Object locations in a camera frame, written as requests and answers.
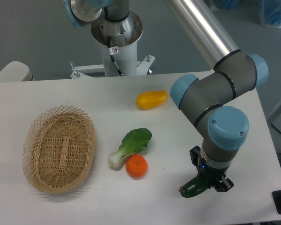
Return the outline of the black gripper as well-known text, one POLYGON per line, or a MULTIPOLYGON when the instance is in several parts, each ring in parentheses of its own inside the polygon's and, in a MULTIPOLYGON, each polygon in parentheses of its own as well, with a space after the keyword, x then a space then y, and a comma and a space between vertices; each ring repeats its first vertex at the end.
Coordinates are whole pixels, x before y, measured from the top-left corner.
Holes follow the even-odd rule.
POLYGON ((234 183, 229 178, 226 178, 228 166, 221 169, 208 166, 205 159, 200 159, 199 146, 193 147, 189 153, 191 162, 198 171, 197 175, 207 176, 211 180, 211 186, 217 192, 228 192, 234 187, 234 183))

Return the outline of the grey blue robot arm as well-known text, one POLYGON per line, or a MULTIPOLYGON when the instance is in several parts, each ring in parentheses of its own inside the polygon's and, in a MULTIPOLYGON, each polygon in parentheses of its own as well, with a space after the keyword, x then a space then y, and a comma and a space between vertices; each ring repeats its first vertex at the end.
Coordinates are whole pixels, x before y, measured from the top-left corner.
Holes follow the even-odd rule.
MULTIPOLYGON (((143 26, 126 0, 66 0, 63 2, 74 27, 91 26, 93 38, 103 47, 106 76, 132 76, 140 70, 136 51, 143 26)), ((203 79, 178 78, 170 96, 203 137, 201 147, 190 150, 198 175, 180 188, 189 198, 209 188, 226 192, 233 182, 225 175, 245 142, 249 122, 228 102, 263 84, 268 77, 264 59, 245 55, 219 24, 202 0, 170 0, 169 7, 213 68, 203 79)))

